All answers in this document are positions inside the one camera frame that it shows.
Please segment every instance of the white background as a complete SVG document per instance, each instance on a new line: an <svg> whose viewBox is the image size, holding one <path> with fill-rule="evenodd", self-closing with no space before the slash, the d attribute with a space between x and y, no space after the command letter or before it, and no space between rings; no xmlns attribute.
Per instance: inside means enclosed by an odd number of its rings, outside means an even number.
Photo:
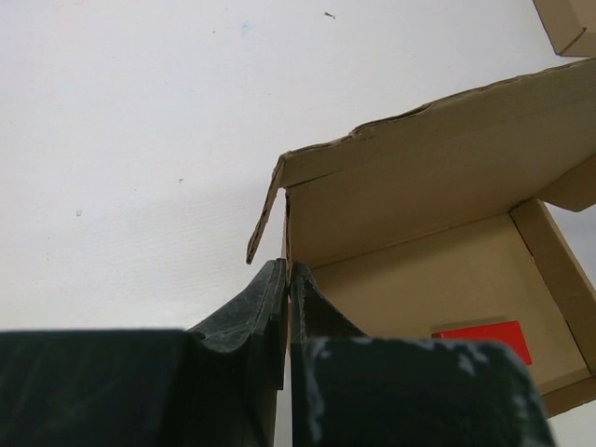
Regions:
<svg viewBox="0 0 596 447"><path fill-rule="evenodd" d="M532 0L1 1L0 328L193 325L280 253L280 153L569 61ZM596 209L556 217L596 280Z"/></svg>

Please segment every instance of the box flap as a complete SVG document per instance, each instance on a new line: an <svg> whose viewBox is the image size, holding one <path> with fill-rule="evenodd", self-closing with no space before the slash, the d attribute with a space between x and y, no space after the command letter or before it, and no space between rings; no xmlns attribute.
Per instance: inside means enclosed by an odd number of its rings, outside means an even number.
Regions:
<svg viewBox="0 0 596 447"><path fill-rule="evenodd" d="M575 212L596 205L596 156L565 173L559 180L540 191L537 197L559 208Z"/></svg>
<svg viewBox="0 0 596 447"><path fill-rule="evenodd" d="M269 189L267 189L267 196L264 200L263 210L261 211L261 217L259 218L259 222L257 222L257 226L255 227L252 233L251 240L249 240L249 247L247 248L246 253L246 262L248 264L252 262L252 259L254 258L254 253L257 251L257 248L259 247L261 237L263 236L264 227L267 225L267 222L269 221L269 215L271 214L271 209L273 208L273 202L275 202L276 195L278 194L278 189L281 187L284 158L285 156L281 156L279 158L278 163L273 169L273 174L271 174L271 183L269 184Z"/></svg>
<svg viewBox="0 0 596 447"><path fill-rule="evenodd" d="M584 30L562 54L577 57L596 55L596 32Z"/></svg>
<svg viewBox="0 0 596 447"><path fill-rule="evenodd" d="M596 3L593 0L534 0L558 54L596 55Z"/></svg>
<svg viewBox="0 0 596 447"><path fill-rule="evenodd" d="M547 207L529 200L510 213L544 283L569 325L592 374L596 373L596 292Z"/></svg>
<svg viewBox="0 0 596 447"><path fill-rule="evenodd" d="M534 0L534 3L557 54L566 53L586 32L571 0Z"/></svg>
<svg viewBox="0 0 596 447"><path fill-rule="evenodd" d="M595 79L596 60L576 62L287 153L247 261L278 187L291 200L292 257L313 266L509 210L596 155Z"/></svg>

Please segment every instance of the open cardboard box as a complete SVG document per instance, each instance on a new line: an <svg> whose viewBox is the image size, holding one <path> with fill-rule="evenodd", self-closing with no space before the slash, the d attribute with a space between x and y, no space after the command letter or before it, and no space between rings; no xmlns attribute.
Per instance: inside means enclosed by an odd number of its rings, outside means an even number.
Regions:
<svg viewBox="0 0 596 447"><path fill-rule="evenodd" d="M594 289L543 201L596 203L596 60L518 77L289 152L285 255L370 336L518 320L551 414L596 399Z"/></svg>
<svg viewBox="0 0 596 447"><path fill-rule="evenodd" d="M534 0L557 54L596 56L594 0Z"/></svg>

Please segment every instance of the dark green object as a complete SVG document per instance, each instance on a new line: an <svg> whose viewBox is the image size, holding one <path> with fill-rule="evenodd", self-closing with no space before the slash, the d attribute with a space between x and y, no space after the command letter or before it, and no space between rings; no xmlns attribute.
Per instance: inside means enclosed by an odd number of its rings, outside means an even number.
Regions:
<svg viewBox="0 0 596 447"><path fill-rule="evenodd" d="M554 446L507 346L364 336L305 265L291 281L293 445Z"/></svg>
<svg viewBox="0 0 596 447"><path fill-rule="evenodd" d="M0 446L273 445L286 266L189 332L0 334Z"/></svg>

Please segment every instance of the torn cardboard edge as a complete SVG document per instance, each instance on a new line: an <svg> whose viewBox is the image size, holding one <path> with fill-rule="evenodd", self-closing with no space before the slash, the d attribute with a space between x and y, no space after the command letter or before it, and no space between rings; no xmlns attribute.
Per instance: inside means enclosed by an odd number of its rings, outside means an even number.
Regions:
<svg viewBox="0 0 596 447"><path fill-rule="evenodd" d="M534 0L555 52L561 56L596 56L596 4L591 0Z"/></svg>
<svg viewBox="0 0 596 447"><path fill-rule="evenodd" d="M458 120L458 113L469 106L478 103L488 102L492 107L493 114L486 119L493 119L501 122L514 121L523 116L531 114L541 114L545 110L563 108L574 102L589 101L596 99L596 90L586 91L582 86L596 79L596 60L587 60L576 62L562 67L548 69L538 74L527 74L513 79L501 81L484 88L475 88L463 93L459 93L436 102L431 102L422 107L418 107L411 112L403 115L390 117L383 120L373 121L355 128L347 136L333 142L315 144L303 149L291 151L278 160L274 169L272 180L267 191L261 218L251 236L247 248L248 264L252 262L259 242L263 235L264 227L268 221L269 214L275 201L277 190L281 187L290 189L298 185L305 185L319 179L331 177L347 169L359 168L374 160L395 154L393 147L375 147L373 139L375 133L380 129L392 127L395 131L404 134L404 140L409 141L415 138L418 141L413 145L429 142L426 135L420 135L416 132L416 126L419 126L420 120L429 121L435 125L436 131L433 135L437 140L437 133L440 132L442 138L452 137L470 131L470 124ZM553 87L565 88L564 95L541 95L541 91L553 90ZM499 102L516 101L514 111L504 107L501 110L497 105ZM490 121L474 123L475 126L490 126ZM364 142L371 140L371 147L363 150ZM594 193L586 192L588 196L581 197L578 203L576 193L571 197L564 193L564 188L571 183L592 183L590 174L594 169L595 162L592 160L585 168L578 169L578 174L574 170L562 178L560 183L553 183L550 187L545 185L539 198L546 201L553 201L561 208L569 210L578 210L587 208L590 203L594 203ZM583 176L583 180L573 180L576 175Z"/></svg>

